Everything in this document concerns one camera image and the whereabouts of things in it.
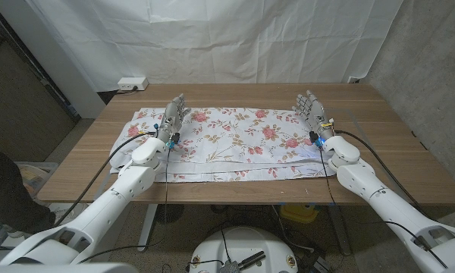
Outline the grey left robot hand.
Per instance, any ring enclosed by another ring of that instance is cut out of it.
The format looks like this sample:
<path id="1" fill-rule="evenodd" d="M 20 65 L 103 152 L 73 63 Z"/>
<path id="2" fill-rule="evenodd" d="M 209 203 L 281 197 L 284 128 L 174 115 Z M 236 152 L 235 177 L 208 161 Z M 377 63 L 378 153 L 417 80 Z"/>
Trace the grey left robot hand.
<path id="1" fill-rule="evenodd" d="M 162 122 L 159 125 L 156 138 L 166 143 L 182 127 L 184 118 L 191 112 L 191 108 L 186 107 L 183 93 L 173 98 L 165 108 Z"/>

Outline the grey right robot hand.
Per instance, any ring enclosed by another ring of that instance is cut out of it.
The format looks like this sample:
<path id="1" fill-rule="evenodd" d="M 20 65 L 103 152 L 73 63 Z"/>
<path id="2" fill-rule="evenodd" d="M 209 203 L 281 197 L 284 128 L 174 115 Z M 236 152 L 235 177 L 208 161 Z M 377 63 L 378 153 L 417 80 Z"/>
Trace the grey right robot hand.
<path id="1" fill-rule="evenodd" d="M 317 133 L 323 141 L 334 136 L 332 123 L 327 118 L 323 104 L 317 97 L 307 90 L 305 95 L 299 94 L 293 110 Z"/>

